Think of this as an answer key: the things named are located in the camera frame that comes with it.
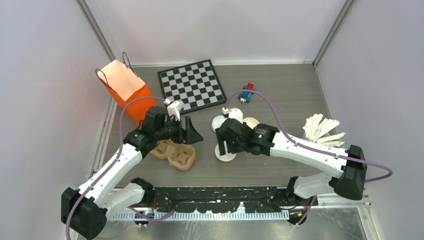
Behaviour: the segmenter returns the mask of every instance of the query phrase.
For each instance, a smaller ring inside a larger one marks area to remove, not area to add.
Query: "cable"
[[[165,220],[165,219],[167,219],[167,218],[169,218],[169,217],[171,217],[174,213],[175,213],[175,210],[171,210],[171,211],[169,211],[166,215],[164,215],[163,217],[161,217],[161,218],[159,218],[159,219],[153,219],[153,218],[150,218],[150,217],[148,217],[148,216],[144,216],[143,214],[141,214],[141,213],[139,213],[139,211],[137,211],[137,210],[135,210],[134,208],[132,208],[132,207],[128,207],[128,209],[130,209],[130,210],[132,210],[132,211],[134,211],[137,215],[139,215],[140,217],[142,217],[142,218],[144,218],[144,219],[147,219],[147,220],[149,220],[151,223],[149,223],[149,225],[151,226],[151,225],[153,225],[153,224],[155,224],[155,223],[158,223],[158,222],[160,222],[160,221],[163,221],[163,220]],[[133,229],[132,227],[128,227],[127,229],[124,229],[124,230],[122,230],[121,232],[119,232],[118,234],[116,234],[115,236],[113,236],[113,237],[96,237],[96,239],[102,239],[102,240],[112,240],[112,239],[116,239],[119,235],[121,235],[121,234],[123,234],[123,233],[125,233],[125,232],[127,232],[127,231],[129,231],[129,230],[131,230],[131,229]]]
[[[296,223],[297,227],[299,227],[299,224],[301,224],[301,222],[306,218],[306,215],[309,213],[309,210],[311,210],[312,205],[315,203],[315,199],[317,199],[317,196],[313,196],[312,201],[310,201],[309,207],[306,209],[302,218]]]
[[[156,99],[156,100],[165,101],[165,99],[163,99],[161,97],[156,97],[156,96],[142,96],[142,97],[139,97],[139,98],[136,98],[136,99],[130,101],[122,109],[122,112],[121,112],[120,118],[119,118],[119,151],[118,151],[118,154],[116,155],[118,157],[115,158],[112,161],[112,163],[90,184],[89,187],[87,187],[87,189],[81,194],[81,196],[79,196],[79,198],[73,204],[72,208],[70,209],[69,215],[67,216],[67,219],[66,219],[66,229],[65,229],[66,240],[71,240],[71,233],[70,233],[71,219],[72,219],[72,216],[74,215],[75,210],[77,209],[78,205],[83,200],[83,198],[89,193],[89,191],[91,189],[93,189],[93,187],[97,184],[97,182],[99,182],[100,179],[102,179],[103,176],[106,175],[109,172],[109,170],[115,165],[115,163],[118,161],[118,158],[121,156],[121,153],[122,153],[122,150],[123,150],[123,147],[124,147],[124,137],[123,137],[123,134],[122,134],[122,122],[123,122],[123,119],[124,119],[125,110],[127,110],[127,108],[131,104],[133,104],[135,102],[138,102],[140,100],[143,100],[143,99]]]
[[[152,222],[157,222],[157,223],[162,222],[163,220],[171,217],[175,213],[175,210],[171,210],[167,214],[165,214],[163,217],[158,218],[158,219],[154,219],[154,218],[150,218],[150,217],[147,217],[147,216],[139,213],[139,211],[135,210],[133,207],[128,207],[128,209],[132,210],[135,214],[137,214],[139,217],[141,217],[143,219],[146,219],[146,220],[149,220],[149,221],[152,221]]]
[[[299,206],[299,204],[297,204],[296,206],[294,206],[294,207],[290,207],[290,208],[282,208],[282,207],[280,207],[280,209],[281,210],[292,210],[292,209],[295,209],[295,208],[297,208]]]
[[[273,104],[271,103],[271,101],[266,96],[264,96],[262,93],[260,93],[258,91],[254,91],[254,90],[249,90],[249,89],[243,89],[243,90],[237,91],[237,92],[235,92],[233,95],[231,95],[227,99],[227,101],[225,103],[225,108],[227,109],[227,106],[228,106],[229,101],[235,95],[237,95],[239,93],[243,93],[243,92],[250,92],[250,93],[254,93],[254,94],[257,94],[257,95],[261,96],[268,103],[268,105],[271,107],[271,110],[272,110],[272,112],[275,115],[275,118],[277,120],[277,124],[278,124],[278,126],[279,126],[282,134],[284,134],[284,136],[287,138],[287,140],[289,140],[293,144],[296,144],[296,141],[293,138],[291,138],[289,136],[289,134],[287,133],[287,131],[284,129],[283,124],[281,122],[281,119],[280,119],[279,115],[277,114],[277,111],[276,111],[275,107],[273,106]],[[329,151],[319,150],[319,149],[316,149],[316,148],[313,148],[313,147],[310,147],[310,146],[303,145],[302,143],[299,143],[299,142],[297,143],[297,145],[300,146],[300,147],[302,147],[302,148],[304,148],[304,149],[307,149],[307,150],[310,150],[310,151],[313,151],[313,152],[316,152],[316,153],[319,153],[319,154],[325,154],[325,155],[328,155],[328,156],[336,157],[336,154],[335,153],[332,153],[332,152],[329,152]],[[349,160],[349,161],[352,161],[352,162],[357,162],[357,163],[360,163],[360,164],[366,164],[366,165],[374,166],[374,167],[377,167],[377,168],[384,169],[384,170],[388,171],[388,173],[386,175],[379,176],[379,177],[374,177],[374,178],[370,178],[370,179],[365,180],[366,183],[370,183],[370,182],[374,182],[374,181],[377,181],[377,180],[386,179],[386,178],[388,178],[388,177],[390,177],[390,176],[393,175],[393,170],[391,170],[389,167],[384,166],[384,165],[382,165],[380,163],[376,163],[376,162],[372,162],[372,161],[365,161],[365,160],[353,158],[353,157],[350,157],[350,156],[338,156],[338,157],[341,158],[341,159]]]

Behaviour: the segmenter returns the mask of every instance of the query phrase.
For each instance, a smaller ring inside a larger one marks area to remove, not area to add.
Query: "bag handle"
[[[123,64],[127,65],[127,63],[125,62],[125,57],[126,57],[126,60],[128,60],[129,68],[131,69],[131,71],[133,71],[133,67],[131,66],[130,59],[128,58],[127,53],[123,51],[123,52],[122,52],[122,60],[123,60]]]
[[[102,74],[103,74],[103,76],[104,76],[104,80],[106,81],[106,83],[99,77],[99,72],[101,72]],[[100,70],[100,69],[96,69],[95,70],[95,75],[97,76],[97,78],[100,80],[100,82],[102,83],[102,84],[104,84],[107,88],[109,88],[110,90],[112,90],[112,91],[114,91],[116,94],[117,94],[117,91],[115,91],[115,90],[113,90],[112,88],[111,88],[111,86],[109,85],[109,83],[108,83],[108,79],[106,78],[106,74],[102,71],[102,70]]]

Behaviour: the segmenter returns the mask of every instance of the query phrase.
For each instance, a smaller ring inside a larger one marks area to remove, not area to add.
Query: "black chessboard frame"
[[[216,82],[217,82],[217,86],[219,87],[219,90],[221,91],[221,95],[222,95],[222,97],[223,97],[223,99],[221,99],[221,100],[218,100],[218,101],[216,101],[216,102],[211,102],[211,103],[207,103],[207,104],[204,104],[204,105],[201,105],[201,106],[197,106],[197,107],[192,107],[192,108],[189,108],[189,109],[182,109],[181,111],[180,111],[180,114],[186,114],[186,113],[190,113],[190,112],[193,112],[193,111],[197,111],[197,110],[200,110],[200,109],[204,109],[204,108],[207,108],[207,107],[211,107],[211,106],[215,106],[215,105],[219,105],[219,104],[223,104],[223,103],[225,103],[226,101],[227,101],[227,96],[225,95],[225,92],[224,92],[224,89],[223,89],[223,87],[222,87],[222,85],[221,85],[221,82],[220,82],[220,80],[219,80],[219,78],[218,78],[218,75],[217,75],[217,72],[215,71],[215,68],[214,68],[214,66],[212,65],[212,62],[211,62],[211,60],[210,59],[208,59],[208,60],[203,60],[203,61],[198,61],[198,62],[194,62],[194,63],[190,63],[190,64],[186,64],[186,65],[183,65],[183,66],[177,66],[177,67],[174,67],[174,68],[170,68],[170,69],[166,69],[166,70],[162,70],[162,71],[159,71],[158,73],[157,73],[157,76],[158,76],[158,78],[159,78],[159,82],[160,82],[160,89],[161,89],[161,91],[162,91],[162,95],[163,95],[163,97],[164,98],[167,98],[167,96],[166,96],[166,92],[165,92],[165,87],[166,86],[164,86],[164,82],[163,82],[163,80],[162,80],[162,73],[166,73],[166,72],[169,72],[169,71],[173,71],[173,74],[175,75],[175,74],[178,74],[179,72],[175,72],[175,70],[176,71],[178,71],[179,69],[182,69],[182,68],[184,68],[184,69],[186,69],[186,72],[187,72],[187,69],[190,69],[189,71],[191,71],[191,66],[193,66],[193,65],[198,65],[198,64],[202,64],[202,63],[206,63],[206,62],[208,62],[209,63],[209,67],[211,68],[211,70],[212,70],[212,72],[213,72],[213,75],[214,75],[214,77],[215,77],[215,80],[216,80]]]

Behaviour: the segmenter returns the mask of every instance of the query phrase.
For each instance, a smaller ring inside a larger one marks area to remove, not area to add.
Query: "white wall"
[[[88,2],[112,49],[150,65],[312,62],[345,0]]]
[[[63,239],[61,194],[93,164],[108,58],[75,1],[0,1],[0,239]]]
[[[424,238],[423,9],[422,0],[358,0],[318,66],[347,143],[394,170],[365,185],[389,240]],[[368,168],[368,178],[381,174]]]

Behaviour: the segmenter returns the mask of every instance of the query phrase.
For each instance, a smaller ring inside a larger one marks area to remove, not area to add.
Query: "blue toy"
[[[253,90],[253,91],[256,91],[256,89],[254,89],[253,87],[254,87],[255,85],[253,85],[252,83],[248,83],[247,85],[245,85],[244,87],[243,87],[243,90],[244,89],[249,89],[249,90]],[[247,91],[244,91],[244,92],[242,92],[242,93],[240,93],[239,95],[238,95],[238,99],[240,100],[240,102],[242,102],[242,103],[244,103],[244,102],[246,102],[246,103],[249,103],[250,101],[251,101],[251,98],[249,97],[250,96],[250,94],[252,94],[253,95],[253,92],[247,92]]]

